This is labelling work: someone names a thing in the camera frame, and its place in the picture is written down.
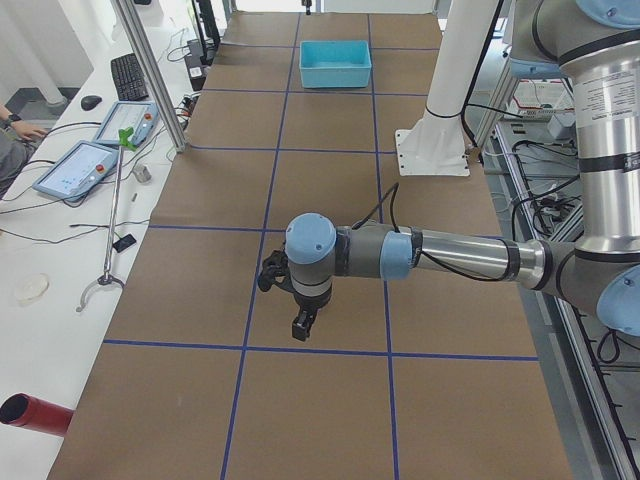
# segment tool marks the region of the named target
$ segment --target wristwatch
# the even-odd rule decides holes
[[[9,115],[9,118],[7,118],[7,125],[11,125],[13,122],[19,122],[20,120],[22,120],[20,118],[20,115],[12,113],[11,115]]]

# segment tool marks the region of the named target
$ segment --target person's arm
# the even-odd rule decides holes
[[[33,125],[32,123],[25,122],[19,116],[14,115],[11,111],[0,104],[0,119],[9,122],[9,126],[18,134],[22,140],[34,140],[34,138],[44,138],[47,131]]]

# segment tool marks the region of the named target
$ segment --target blue plastic bin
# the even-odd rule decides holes
[[[364,40],[304,41],[300,76],[304,88],[366,87],[371,76],[369,44]]]

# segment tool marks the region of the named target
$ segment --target red cylinder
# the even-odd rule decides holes
[[[8,398],[0,407],[0,422],[14,427],[64,437],[73,410],[45,402],[25,393]]]

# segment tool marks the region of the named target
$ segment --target computer mouse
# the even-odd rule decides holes
[[[102,97],[99,97],[98,95],[87,95],[86,97],[82,97],[82,100],[80,100],[80,107],[84,111],[93,110],[101,101]]]

